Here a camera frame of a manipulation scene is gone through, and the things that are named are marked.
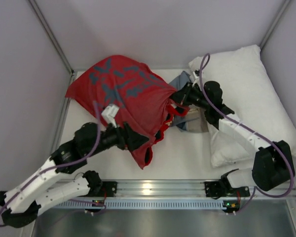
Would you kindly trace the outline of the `red pillowcase with grey print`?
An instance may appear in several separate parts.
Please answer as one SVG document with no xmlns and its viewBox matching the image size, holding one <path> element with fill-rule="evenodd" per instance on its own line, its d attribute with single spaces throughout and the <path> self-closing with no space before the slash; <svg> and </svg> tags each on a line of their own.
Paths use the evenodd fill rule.
<svg viewBox="0 0 296 237">
<path fill-rule="evenodd" d="M 95 115 L 94 102 L 100 111 L 110 104 L 118 106 L 116 123 L 127 123 L 148 139 L 131 152 L 137 165 L 144 168 L 152 161 L 152 146 L 163 140 L 174 117 L 183 117 L 189 111 L 170 98 L 175 92 L 145 63 L 113 55 L 84 72 L 68 87 L 65 97 L 76 100 L 91 115 Z"/>
</svg>

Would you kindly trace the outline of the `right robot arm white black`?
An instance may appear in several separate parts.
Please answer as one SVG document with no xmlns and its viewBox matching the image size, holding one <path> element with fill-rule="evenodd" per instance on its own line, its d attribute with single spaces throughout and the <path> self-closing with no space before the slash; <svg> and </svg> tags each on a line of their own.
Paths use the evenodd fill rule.
<svg viewBox="0 0 296 237">
<path fill-rule="evenodd" d="M 294 185 L 295 168 L 290 146 L 281 140 L 273 142 L 247 127 L 236 113 L 223 103 L 222 89 L 216 81 L 208 81 L 199 87 L 191 82 L 174 92 L 173 101 L 182 105 L 194 105 L 205 110 L 206 121 L 218 131 L 233 138 L 254 159 L 249 170 L 256 189 L 266 195 L 273 188 L 289 182 L 288 195 Z"/>
</svg>

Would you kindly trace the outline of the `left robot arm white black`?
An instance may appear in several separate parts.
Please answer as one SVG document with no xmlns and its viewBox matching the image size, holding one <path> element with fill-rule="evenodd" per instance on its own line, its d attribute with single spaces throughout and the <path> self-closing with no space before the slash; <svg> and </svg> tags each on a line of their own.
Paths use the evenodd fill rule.
<svg viewBox="0 0 296 237">
<path fill-rule="evenodd" d="M 99 174 L 84 174 L 58 188 L 52 186 L 87 165 L 87 159 L 111 147 L 133 152 L 149 139 L 135 132 L 127 123 L 110 124 L 101 131 L 89 122 L 74 133 L 72 140 L 62 144 L 46 162 L 20 186 L 0 191 L 0 227 L 22 228 L 45 211 L 76 197 L 91 197 L 101 191 Z"/>
</svg>

